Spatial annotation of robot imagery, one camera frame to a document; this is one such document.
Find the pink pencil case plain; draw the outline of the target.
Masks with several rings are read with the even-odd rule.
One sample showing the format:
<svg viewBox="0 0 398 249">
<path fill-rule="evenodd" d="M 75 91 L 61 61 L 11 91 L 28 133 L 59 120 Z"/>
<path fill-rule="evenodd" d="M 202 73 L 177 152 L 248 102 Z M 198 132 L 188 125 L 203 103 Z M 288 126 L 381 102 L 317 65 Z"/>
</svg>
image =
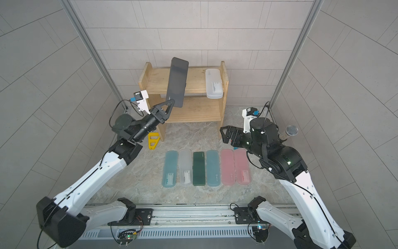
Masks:
<svg viewBox="0 0 398 249">
<path fill-rule="evenodd" d="M 230 149 L 221 151 L 221 182 L 226 186 L 236 182 L 234 152 Z"/>
</svg>

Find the light blue pencil case bottom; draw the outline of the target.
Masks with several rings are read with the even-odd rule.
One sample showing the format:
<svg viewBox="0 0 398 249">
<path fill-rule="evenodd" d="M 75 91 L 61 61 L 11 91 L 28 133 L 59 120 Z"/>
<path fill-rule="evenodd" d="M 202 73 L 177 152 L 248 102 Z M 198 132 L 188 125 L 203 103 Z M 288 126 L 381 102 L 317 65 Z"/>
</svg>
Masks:
<svg viewBox="0 0 398 249">
<path fill-rule="evenodd" d="M 219 153 L 217 150 L 208 150 L 206 152 L 206 172 L 207 185 L 210 187 L 218 187 L 221 183 L 221 173 Z"/>
</svg>

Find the pink pencil case with label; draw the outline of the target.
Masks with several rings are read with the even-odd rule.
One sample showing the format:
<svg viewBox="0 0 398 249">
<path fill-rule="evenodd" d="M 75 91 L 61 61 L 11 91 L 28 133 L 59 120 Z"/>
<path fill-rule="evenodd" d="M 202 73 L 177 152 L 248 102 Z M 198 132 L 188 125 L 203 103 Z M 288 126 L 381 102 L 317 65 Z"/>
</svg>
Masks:
<svg viewBox="0 0 398 249">
<path fill-rule="evenodd" d="M 236 180 L 241 185 L 249 185 L 251 182 L 249 161 L 244 149 L 234 150 Z"/>
</svg>

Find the black pencil case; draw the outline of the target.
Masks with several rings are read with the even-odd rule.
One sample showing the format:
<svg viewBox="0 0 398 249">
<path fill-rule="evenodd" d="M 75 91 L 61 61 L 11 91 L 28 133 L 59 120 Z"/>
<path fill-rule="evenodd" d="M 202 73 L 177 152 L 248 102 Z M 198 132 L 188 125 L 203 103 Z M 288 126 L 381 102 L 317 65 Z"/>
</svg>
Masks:
<svg viewBox="0 0 398 249">
<path fill-rule="evenodd" d="M 174 100 L 174 107 L 182 108 L 187 84 L 189 62 L 174 57 L 171 61 L 166 100 Z"/>
</svg>

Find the clear white pencil case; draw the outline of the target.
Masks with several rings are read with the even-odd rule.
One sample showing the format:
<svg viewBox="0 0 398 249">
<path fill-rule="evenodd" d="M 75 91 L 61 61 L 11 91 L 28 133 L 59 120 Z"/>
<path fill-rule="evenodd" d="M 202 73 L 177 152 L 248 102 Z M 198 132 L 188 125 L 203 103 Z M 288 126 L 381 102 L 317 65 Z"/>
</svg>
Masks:
<svg viewBox="0 0 398 249">
<path fill-rule="evenodd" d="M 223 97 L 223 86 L 220 70 L 208 68 L 205 70 L 206 96 L 209 99 L 220 99 Z"/>
<path fill-rule="evenodd" d="M 180 173 L 180 184 L 184 186 L 192 185 L 193 183 L 193 159 L 192 151 L 190 149 L 182 149 L 179 152 L 179 173 Z"/>
</svg>

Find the dark green pencil case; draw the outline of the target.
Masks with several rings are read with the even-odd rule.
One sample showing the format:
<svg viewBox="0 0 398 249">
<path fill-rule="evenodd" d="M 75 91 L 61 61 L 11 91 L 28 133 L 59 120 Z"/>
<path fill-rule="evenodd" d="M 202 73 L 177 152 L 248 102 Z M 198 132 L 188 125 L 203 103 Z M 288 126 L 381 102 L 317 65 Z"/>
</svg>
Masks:
<svg viewBox="0 0 398 249">
<path fill-rule="evenodd" d="M 193 153 L 193 185 L 205 185 L 205 154 L 203 151 Z"/>
</svg>

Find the light teal pencil case top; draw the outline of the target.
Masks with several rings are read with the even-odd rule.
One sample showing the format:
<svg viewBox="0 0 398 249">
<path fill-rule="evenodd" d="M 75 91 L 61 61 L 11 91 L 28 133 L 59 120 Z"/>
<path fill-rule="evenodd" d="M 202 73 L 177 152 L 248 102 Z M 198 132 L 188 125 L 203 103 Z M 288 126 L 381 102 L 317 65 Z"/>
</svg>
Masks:
<svg viewBox="0 0 398 249">
<path fill-rule="evenodd" d="M 178 166 L 178 152 L 175 150 L 167 151 L 163 168 L 162 186 L 171 188 L 176 185 Z"/>
</svg>

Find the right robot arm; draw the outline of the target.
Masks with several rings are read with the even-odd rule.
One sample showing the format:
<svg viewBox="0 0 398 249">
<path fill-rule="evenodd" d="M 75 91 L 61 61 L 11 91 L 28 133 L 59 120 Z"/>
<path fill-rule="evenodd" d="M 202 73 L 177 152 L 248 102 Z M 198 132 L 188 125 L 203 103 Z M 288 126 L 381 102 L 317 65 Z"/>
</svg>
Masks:
<svg viewBox="0 0 398 249">
<path fill-rule="evenodd" d="M 284 145 L 286 138 L 278 125 L 268 118 L 256 117 L 249 122 L 248 131 L 225 126 L 220 133 L 224 143 L 258 157 L 261 168 L 279 180 L 302 217 L 296 220 L 258 196 L 248 204 L 255 221 L 270 223 L 292 239 L 298 249 L 350 249 L 355 245 L 354 235 L 343 230 L 327 210 L 303 157 L 293 147 Z"/>
</svg>

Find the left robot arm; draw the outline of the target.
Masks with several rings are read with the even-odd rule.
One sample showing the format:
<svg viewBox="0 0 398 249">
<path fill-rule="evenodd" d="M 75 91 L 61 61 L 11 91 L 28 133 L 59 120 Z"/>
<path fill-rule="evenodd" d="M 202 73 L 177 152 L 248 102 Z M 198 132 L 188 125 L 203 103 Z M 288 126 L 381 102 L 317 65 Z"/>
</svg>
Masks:
<svg viewBox="0 0 398 249">
<path fill-rule="evenodd" d="M 54 198 L 43 197 L 36 205 L 40 231 L 57 246 L 67 248 L 86 231 L 104 224 L 133 224 L 136 205 L 126 198 L 90 211 L 86 204 L 114 175 L 128 166 L 142 150 L 141 142 L 171 114 L 173 99 L 157 104 L 141 120 L 120 115 L 112 131 L 118 140 L 84 176 Z"/>
</svg>

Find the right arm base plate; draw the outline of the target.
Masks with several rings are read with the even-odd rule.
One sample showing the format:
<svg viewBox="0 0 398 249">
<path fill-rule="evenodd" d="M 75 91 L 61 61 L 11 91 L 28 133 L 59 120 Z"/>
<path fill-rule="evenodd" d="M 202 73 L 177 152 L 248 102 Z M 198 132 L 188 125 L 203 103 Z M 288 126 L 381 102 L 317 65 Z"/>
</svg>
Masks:
<svg viewBox="0 0 398 249">
<path fill-rule="evenodd" d="M 252 218 L 248 212 L 248 208 L 247 207 L 237 207 L 234 206 L 233 207 L 233 211 L 234 211 L 234 218 L 235 218 L 235 223 L 238 225 L 255 225 L 255 224 L 269 224 L 269 222 L 260 220 L 259 218 Z"/>
</svg>

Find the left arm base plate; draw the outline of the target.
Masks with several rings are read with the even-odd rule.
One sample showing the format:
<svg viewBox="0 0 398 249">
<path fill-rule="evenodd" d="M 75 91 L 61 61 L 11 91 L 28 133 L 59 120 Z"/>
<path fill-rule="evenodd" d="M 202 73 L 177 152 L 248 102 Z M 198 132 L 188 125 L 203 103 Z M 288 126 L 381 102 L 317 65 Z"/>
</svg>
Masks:
<svg viewBox="0 0 398 249">
<path fill-rule="evenodd" d="M 119 221 L 108 223 L 108 226 L 149 226 L 153 209 L 128 208 L 125 216 Z"/>
</svg>

